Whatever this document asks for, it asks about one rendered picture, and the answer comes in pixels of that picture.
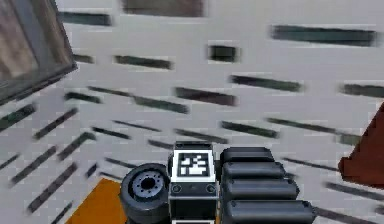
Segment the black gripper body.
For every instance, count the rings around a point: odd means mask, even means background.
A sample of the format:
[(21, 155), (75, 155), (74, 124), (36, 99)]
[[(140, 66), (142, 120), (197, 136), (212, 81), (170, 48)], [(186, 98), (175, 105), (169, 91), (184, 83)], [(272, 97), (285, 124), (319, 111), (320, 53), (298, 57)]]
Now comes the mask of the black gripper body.
[(125, 224), (170, 224), (166, 166), (146, 163), (132, 169), (120, 184)]

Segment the orange flat cloth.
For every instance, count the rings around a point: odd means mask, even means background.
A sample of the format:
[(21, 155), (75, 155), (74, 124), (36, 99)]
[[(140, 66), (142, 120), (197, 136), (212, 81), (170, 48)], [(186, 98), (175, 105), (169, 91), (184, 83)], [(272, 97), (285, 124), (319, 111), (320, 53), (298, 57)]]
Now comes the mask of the orange flat cloth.
[(102, 178), (65, 224), (125, 224), (120, 184)]

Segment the brown framed cabinet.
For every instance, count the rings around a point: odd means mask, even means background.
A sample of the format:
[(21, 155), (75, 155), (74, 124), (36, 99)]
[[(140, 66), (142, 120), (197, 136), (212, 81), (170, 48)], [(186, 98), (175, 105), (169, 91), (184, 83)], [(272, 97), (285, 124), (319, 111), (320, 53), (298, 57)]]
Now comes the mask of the brown framed cabinet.
[(0, 105), (76, 69), (55, 0), (0, 0)]

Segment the red-brown furniture block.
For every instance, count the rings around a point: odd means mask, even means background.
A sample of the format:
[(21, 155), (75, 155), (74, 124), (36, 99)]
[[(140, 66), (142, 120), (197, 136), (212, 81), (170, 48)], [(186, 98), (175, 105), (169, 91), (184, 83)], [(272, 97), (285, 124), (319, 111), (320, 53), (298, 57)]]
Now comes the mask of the red-brown furniture block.
[(344, 181), (384, 189), (384, 102), (338, 170)]

